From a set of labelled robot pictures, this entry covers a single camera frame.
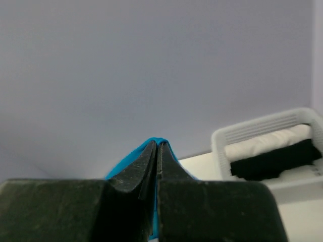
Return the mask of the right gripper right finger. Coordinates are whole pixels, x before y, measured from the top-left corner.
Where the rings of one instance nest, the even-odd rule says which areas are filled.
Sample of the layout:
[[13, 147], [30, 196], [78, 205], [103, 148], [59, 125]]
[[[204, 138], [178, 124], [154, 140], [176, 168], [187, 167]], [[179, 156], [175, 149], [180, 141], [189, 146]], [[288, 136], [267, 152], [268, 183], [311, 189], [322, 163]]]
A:
[[254, 181], [192, 178], [168, 143], [158, 146], [160, 241], [287, 241], [273, 194]]

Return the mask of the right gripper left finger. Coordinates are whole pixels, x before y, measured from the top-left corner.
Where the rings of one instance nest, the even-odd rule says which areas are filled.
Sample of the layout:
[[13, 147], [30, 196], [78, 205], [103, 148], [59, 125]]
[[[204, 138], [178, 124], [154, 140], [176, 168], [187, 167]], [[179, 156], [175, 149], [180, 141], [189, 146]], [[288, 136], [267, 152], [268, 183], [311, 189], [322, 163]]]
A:
[[1, 241], [148, 241], [156, 142], [107, 179], [9, 179], [1, 184]]

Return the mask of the bright blue t-shirt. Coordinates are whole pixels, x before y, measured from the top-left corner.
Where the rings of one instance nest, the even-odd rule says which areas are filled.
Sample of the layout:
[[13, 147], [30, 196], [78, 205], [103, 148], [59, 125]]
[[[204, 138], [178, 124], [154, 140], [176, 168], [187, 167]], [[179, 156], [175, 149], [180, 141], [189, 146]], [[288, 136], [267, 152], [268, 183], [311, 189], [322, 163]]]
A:
[[[185, 169], [177, 159], [174, 154], [172, 147], [168, 140], [164, 138], [151, 137], [147, 139], [144, 143], [134, 149], [131, 153], [129, 153], [125, 158], [123, 158], [106, 176], [105, 179], [112, 178], [113, 176], [119, 174], [129, 165], [134, 163], [143, 153], [144, 149], [148, 146], [150, 142], [154, 141], [157, 144], [157, 147], [160, 148], [162, 144], [166, 144], [169, 147], [171, 157], [174, 159], [175, 163], [179, 165], [179, 167], [184, 170], [185, 175], [188, 178], [197, 179], [193, 174], [191, 174], [187, 169]], [[154, 211], [153, 211], [153, 232], [149, 236], [149, 240], [158, 239], [159, 238], [159, 230], [158, 230], [158, 214], [157, 214], [157, 183], [155, 183], [155, 194], [154, 194]]]

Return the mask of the black rolled t-shirt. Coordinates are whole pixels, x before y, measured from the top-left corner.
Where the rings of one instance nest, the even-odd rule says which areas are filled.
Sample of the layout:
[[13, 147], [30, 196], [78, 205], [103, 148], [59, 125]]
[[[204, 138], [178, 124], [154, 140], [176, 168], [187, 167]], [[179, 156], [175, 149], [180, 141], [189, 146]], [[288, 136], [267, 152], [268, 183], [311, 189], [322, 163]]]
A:
[[278, 178], [285, 171], [322, 158], [311, 139], [231, 163], [231, 174], [247, 181]]

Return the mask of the white perforated plastic basket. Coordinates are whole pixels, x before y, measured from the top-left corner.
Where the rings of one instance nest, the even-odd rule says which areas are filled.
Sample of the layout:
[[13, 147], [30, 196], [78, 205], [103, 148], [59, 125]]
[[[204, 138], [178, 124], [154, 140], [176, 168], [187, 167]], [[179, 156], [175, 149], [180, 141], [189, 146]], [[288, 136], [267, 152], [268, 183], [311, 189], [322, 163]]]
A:
[[296, 108], [211, 136], [216, 178], [266, 185], [279, 204], [322, 199], [322, 116]]

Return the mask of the white rolled t-shirt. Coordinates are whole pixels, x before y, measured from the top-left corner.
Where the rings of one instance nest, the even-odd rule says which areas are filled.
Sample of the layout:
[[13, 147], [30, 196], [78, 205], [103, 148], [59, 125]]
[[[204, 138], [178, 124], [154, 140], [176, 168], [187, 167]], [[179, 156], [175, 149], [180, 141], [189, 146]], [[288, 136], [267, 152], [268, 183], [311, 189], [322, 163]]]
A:
[[311, 139], [311, 137], [311, 126], [301, 124], [227, 145], [225, 147], [225, 154], [229, 161], [233, 162], [285, 148]]

